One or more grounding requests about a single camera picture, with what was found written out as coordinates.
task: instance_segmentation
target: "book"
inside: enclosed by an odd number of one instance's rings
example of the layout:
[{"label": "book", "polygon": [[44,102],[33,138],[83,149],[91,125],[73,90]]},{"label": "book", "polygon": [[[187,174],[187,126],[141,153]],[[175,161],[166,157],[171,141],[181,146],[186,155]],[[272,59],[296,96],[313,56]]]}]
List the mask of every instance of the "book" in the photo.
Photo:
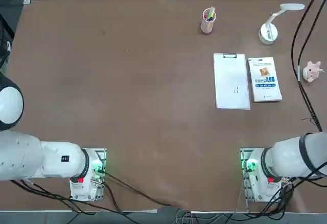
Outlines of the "book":
[{"label": "book", "polygon": [[273,57],[249,58],[254,102],[281,101]]}]

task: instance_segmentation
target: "wooden table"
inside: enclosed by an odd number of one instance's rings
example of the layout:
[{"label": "wooden table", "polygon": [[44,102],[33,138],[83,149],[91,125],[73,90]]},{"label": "wooden table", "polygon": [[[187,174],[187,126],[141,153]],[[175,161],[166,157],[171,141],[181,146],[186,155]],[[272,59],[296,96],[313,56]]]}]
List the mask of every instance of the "wooden table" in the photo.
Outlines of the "wooden table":
[{"label": "wooden table", "polygon": [[[108,149],[109,171],[146,194],[189,210],[234,211],[241,186],[240,148],[316,132],[294,77],[290,48],[303,11],[274,22],[279,36],[264,46],[258,29],[281,3],[310,0],[33,0],[22,12],[8,76],[25,97],[15,130],[41,140]],[[308,14],[296,53],[322,0]],[[210,35],[200,32],[203,9],[215,6]],[[302,57],[325,60],[319,22]],[[275,60],[283,101],[251,110],[215,106],[213,53]],[[325,128],[327,78],[305,85]],[[37,181],[69,194],[67,179]],[[110,182],[125,210],[158,205]],[[60,202],[1,182],[2,210],[60,210]],[[290,211],[326,211],[326,191],[299,187]],[[112,207],[109,197],[99,202]],[[238,211],[245,211],[244,190]]]}]

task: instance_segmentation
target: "floor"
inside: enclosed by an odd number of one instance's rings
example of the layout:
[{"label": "floor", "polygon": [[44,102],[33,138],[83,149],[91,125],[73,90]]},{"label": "floor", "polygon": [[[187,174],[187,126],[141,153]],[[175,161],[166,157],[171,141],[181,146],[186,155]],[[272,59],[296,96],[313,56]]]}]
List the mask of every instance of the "floor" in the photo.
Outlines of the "floor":
[{"label": "floor", "polygon": [[[141,224],[181,224],[181,218],[177,219],[176,223],[175,215],[176,209],[174,208],[163,208],[159,210],[157,214],[151,213],[135,213],[129,215],[133,220]],[[34,224],[57,224],[57,223],[68,223],[76,214],[71,212],[19,212],[19,213],[0,213],[0,219],[3,224],[16,224],[16,223],[34,223]],[[199,224],[209,224],[208,220],[200,220],[200,218],[210,218],[212,214],[198,214]],[[245,216],[242,214],[236,214],[233,216],[235,219],[244,219]],[[261,217],[260,219],[245,221],[243,223],[251,224],[306,224],[306,223],[325,223],[327,215],[323,214],[286,214],[284,218],[280,221],[270,220],[267,217]],[[226,217],[221,217],[211,224],[223,224],[226,222]],[[116,214],[100,212],[91,216],[77,216],[71,223],[73,224],[128,224],[132,223],[122,216],[117,216]],[[229,224],[239,223],[238,221],[230,220]]]},{"label": "floor", "polygon": [[[15,31],[20,13],[22,10],[21,0],[0,0],[2,5],[0,5],[0,12],[7,20],[11,28]],[[174,224],[174,219],[177,210],[175,208],[162,208],[157,214],[151,213],[135,213],[131,214],[130,217],[134,220],[146,224],[146,223],[172,223]],[[0,212],[0,219],[3,224],[14,224],[14,223],[43,223],[43,224],[55,224],[55,223],[68,223],[75,213],[71,212]],[[208,218],[212,216],[207,215],[197,215],[198,217]],[[244,215],[236,214],[233,216],[235,219],[242,219]],[[285,217],[278,223],[324,223],[327,220],[327,215],[325,214],[286,214]],[[94,216],[78,216],[72,221],[72,223],[131,223],[122,216],[117,216],[116,214],[108,212],[99,212]],[[226,218],[221,217],[214,223],[225,223]],[[246,221],[245,223],[261,223],[270,224],[276,223],[266,217],[262,217],[257,220]],[[199,220],[199,224],[209,224],[209,221]]]}]

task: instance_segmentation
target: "small figurine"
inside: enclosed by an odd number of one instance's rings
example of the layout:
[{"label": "small figurine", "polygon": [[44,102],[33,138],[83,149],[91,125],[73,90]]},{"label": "small figurine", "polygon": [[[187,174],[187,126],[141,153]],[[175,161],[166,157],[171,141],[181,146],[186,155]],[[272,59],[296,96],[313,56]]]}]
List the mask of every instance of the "small figurine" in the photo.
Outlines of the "small figurine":
[{"label": "small figurine", "polygon": [[303,78],[311,83],[319,77],[319,73],[323,70],[320,69],[321,62],[312,63],[308,62],[307,66],[303,69]]}]

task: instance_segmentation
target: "white desk lamp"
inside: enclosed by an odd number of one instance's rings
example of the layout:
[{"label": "white desk lamp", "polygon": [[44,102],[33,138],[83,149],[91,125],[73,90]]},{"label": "white desk lamp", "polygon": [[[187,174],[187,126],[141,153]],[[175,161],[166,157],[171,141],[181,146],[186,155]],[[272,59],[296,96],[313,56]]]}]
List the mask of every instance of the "white desk lamp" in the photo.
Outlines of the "white desk lamp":
[{"label": "white desk lamp", "polygon": [[274,24],[271,22],[274,21],[274,19],[283,14],[285,11],[298,11],[303,10],[305,6],[303,4],[281,4],[281,10],[273,13],[270,18],[262,24],[260,30],[259,30],[259,39],[263,44],[273,44],[278,36],[277,28]]}]

